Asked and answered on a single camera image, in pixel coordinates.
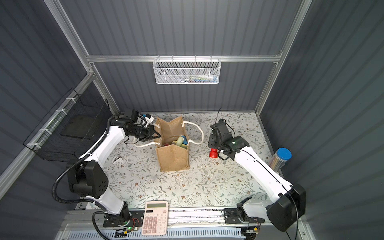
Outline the brown paper tote bag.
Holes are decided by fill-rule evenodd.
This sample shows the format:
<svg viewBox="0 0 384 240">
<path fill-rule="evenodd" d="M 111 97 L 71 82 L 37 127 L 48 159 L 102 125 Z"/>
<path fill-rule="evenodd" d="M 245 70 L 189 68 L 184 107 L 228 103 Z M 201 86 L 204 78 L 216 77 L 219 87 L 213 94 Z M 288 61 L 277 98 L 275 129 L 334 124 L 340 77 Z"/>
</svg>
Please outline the brown paper tote bag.
<svg viewBox="0 0 384 240">
<path fill-rule="evenodd" d="M 191 145 L 201 145 L 204 142 L 203 130 L 197 124 L 185 121 L 181 116 L 169 122 L 162 119 L 156 119 L 156 122 L 153 125 L 155 126 L 155 130 L 161 134 L 161 137 L 150 141 L 148 144 L 138 145 L 137 147 L 143 148 L 150 145 L 156 147 L 156 155 L 161 172 L 188 170 L 190 168 L 189 149 Z M 187 134 L 186 125 L 196 127 L 201 133 L 201 140 L 194 141 L 190 139 Z M 187 149 L 172 144 L 173 141 L 177 141 L 182 135 L 186 136 L 188 140 Z"/>
</svg>

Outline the blue flashlight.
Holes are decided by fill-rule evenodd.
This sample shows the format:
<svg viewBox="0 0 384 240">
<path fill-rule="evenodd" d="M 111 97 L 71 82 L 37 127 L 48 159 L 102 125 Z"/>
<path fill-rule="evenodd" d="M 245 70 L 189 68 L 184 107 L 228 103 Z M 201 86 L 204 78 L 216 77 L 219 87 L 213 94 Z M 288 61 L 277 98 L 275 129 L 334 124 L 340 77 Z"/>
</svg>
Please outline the blue flashlight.
<svg viewBox="0 0 384 240">
<path fill-rule="evenodd" d="M 183 145 L 187 145 L 188 140 L 187 140 L 186 136 L 182 135 L 181 137 L 183 138 Z"/>
</svg>

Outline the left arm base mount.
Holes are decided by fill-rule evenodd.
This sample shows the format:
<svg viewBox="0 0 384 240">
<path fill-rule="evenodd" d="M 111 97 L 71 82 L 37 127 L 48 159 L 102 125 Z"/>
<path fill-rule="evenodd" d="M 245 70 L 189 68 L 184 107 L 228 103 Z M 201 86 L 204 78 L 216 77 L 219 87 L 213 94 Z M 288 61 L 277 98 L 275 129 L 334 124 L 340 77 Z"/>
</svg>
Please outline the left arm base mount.
<svg viewBox="0 0 384 240">
<path fill-rule="evenodd" d="M 138 228 L 143 225 L 145 211 L 129 211 L 129 217 L 123 218 L 119 215 L 104 214 L 104 228 L 133 227 Z"/>
</svg>

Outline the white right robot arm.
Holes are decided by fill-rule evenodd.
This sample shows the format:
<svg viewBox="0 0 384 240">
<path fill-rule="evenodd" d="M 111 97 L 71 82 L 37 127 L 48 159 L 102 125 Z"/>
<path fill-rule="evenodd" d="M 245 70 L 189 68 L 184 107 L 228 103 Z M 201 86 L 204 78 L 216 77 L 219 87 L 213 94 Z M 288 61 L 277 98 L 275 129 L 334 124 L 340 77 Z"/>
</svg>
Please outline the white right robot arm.
<svg viewBox="0 0 384 240">
<path fill-rule="evenodd" d="M 279 176 L 242 137 L 211 134 L 208 146 L 242 166 L 267 193 L 266 201 L 259 202 L 255 197 L 248 197 L 237 204 L 237 215 L 241 222 L 247 223 L 253 218 L 268 219 L 279 231 L 285 232 L 305 214 L 305 189 Z"/>
</svg>

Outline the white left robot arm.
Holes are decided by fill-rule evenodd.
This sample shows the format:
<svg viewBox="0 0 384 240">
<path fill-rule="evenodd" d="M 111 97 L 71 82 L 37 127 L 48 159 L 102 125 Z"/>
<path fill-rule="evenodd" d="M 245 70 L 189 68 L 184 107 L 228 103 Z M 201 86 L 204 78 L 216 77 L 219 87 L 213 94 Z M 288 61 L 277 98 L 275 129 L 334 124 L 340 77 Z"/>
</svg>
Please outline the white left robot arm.
<svg viewBox="0 0 384 240">
<path fill-rule="evenodd" d="M 105 133 L 80 157 L 83 161 L 68 171 L 70 191 L 91 201 L 106 214 L 121 215 L 127 204 L 109 188 L 109 179 L 103 167 L 108 156 L 125 137 L 134 137 L 133 145 L 160 138 L 153 122 L 154 117 L 150 114 L 111 116 Z"/>
</svg>

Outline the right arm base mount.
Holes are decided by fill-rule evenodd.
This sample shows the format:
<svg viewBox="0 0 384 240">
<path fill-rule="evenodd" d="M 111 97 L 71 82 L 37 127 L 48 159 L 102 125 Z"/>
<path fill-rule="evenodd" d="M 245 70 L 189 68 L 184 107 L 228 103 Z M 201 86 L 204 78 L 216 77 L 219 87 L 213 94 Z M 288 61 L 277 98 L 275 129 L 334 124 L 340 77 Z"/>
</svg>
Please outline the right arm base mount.
<svg viewBox="0 0 384 240">
<path fill-rule="evenodd" d="M 246 215 L 243 210 L 238 208 L 225 208 L 221 210 L 222 215 L 224 216 L 225 223 L 227 225 L 234 224 L 263 224 L 265 219 L 262 218 L 251 218 Z"/>
</svg>

